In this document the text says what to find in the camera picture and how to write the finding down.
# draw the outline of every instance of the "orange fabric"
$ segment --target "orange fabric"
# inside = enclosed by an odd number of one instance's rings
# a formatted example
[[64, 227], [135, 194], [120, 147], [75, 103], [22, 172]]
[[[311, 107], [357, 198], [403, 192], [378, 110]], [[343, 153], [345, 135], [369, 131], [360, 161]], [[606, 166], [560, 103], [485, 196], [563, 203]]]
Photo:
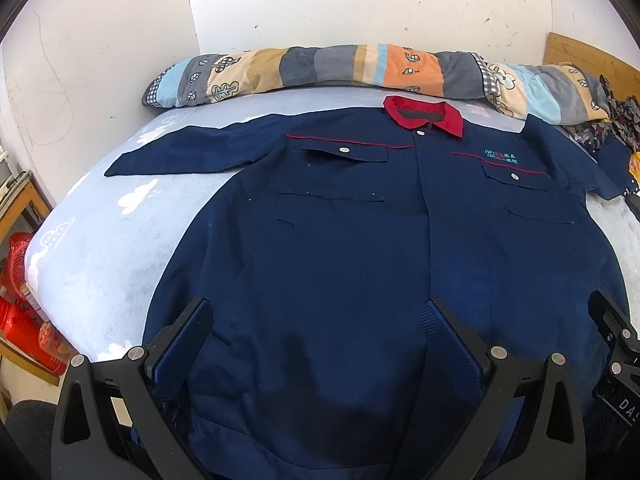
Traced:
[[421, 94], [444, 96], [444, 78], [438, 58], [429, 52], [386, 46], [386, 72], [383, 86], [409, 89]]
[[640, 152], [635, 152], [629, 160], [629, 173], [640, 184]]

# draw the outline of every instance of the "navy blue work shirt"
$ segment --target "navy blue work shirt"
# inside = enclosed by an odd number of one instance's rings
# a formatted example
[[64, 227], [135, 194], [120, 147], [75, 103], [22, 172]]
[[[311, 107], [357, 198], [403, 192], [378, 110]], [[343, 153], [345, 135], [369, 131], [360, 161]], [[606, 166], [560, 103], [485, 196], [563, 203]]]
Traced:
[[423, 330], [429, 298], [517, 357], [562, 352], [591, 402], [607, 346], [589, 295], [627, 303], [584, 200], [616, 186], [535, 117], [515, 134], [445, 103], [391, 97], [385, 108], [188, 126], [106, 172], [248, 165], [185, 232], [144, 336], [196, 296], [212, 303], [187, 386], [189, 445], [213, 473], [424, 476], [478, 402]]

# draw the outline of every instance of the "red collar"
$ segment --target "red collar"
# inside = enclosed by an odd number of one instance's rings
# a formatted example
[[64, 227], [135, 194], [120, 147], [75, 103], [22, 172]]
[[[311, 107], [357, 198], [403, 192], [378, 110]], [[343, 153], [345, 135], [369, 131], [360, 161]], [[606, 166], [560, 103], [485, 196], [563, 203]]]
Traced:
[[413, 130], [414, 128], [420, 128], [420, 126], [424, 126], [431, 121], [425, 118], [407, 119], [401, 114], [401, 110], [428, 112], [442, 116], [442, 120], [433, 124], [442, 128], [446, 132], [449, 132], [451, 135], [462, 137], [462, 116], [459, 111], [444, 101], [439, 103], [427, 103], [424, 101], [415, 101], [399, 95], [389, 95], [385, 97], [383, 106], [393, 120], [404, 128]]

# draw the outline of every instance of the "leaf print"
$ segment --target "leaf print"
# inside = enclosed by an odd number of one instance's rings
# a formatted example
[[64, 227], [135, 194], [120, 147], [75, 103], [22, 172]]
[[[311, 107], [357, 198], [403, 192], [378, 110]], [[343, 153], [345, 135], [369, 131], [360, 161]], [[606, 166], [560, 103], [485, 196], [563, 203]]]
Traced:
[[213, 85], [211, 87], [208, 97], [213, 97], [216, 101], [222, 101], [222, 99], [228, 99], [238, 93], [240, 84], [238, 81], [233, 81], [231, 84], [222, 83], [222, 85]]
[[241, 59], [242, 59], [241, 57], [239, 57], [239, 58], [237, 58], [237, 59], [234, 59], [234, 58], [233, 58], [233, 57], [231, 57], [231, 56], [225, 56], [225, 57], [223, 57], [223, 58], [221, 58], [221, 59], [217, 60], [217, 61], [216, 61], [213, 65], [211, 65], [211, 66], [216, 67], [216, 69], [215, 69], [215, 70], [216, 70], [216, 74], [219, 74], [219, 73], [221, 73], [225, 68], [228, 68], [228, 67], [230, 67], [231, 65], [235, 65], [235, 64], [236, 64], [238, 61], [240, 61]]

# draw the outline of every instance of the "metal screw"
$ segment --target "metal screw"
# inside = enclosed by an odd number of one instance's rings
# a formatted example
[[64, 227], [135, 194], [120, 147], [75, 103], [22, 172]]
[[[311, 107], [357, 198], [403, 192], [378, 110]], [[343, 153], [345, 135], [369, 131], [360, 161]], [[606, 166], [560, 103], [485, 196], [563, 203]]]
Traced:
[[496, 359], [504, 359], [505, 357], [507, 357], [507, 351], [501, 346], [493, 346], [491, 348], [491, 355]]
[[134, 346], [131, 350], [127, 352], [127, 356], [132, 361], [136, 359], [140, 359], [145, 354], [145, 349], [142, 346]]
[[553, 352], [551, 354], [551, 360], [559, 366], [562, 366], [566, 362], [566, 359], [560, 352]]
[[77, 367], [77, 366], [80, 366], [82, 363], [84, 363], [84, 356], [82, 354], [74, 355], [71, 358], [71, 365], [74, 368]]

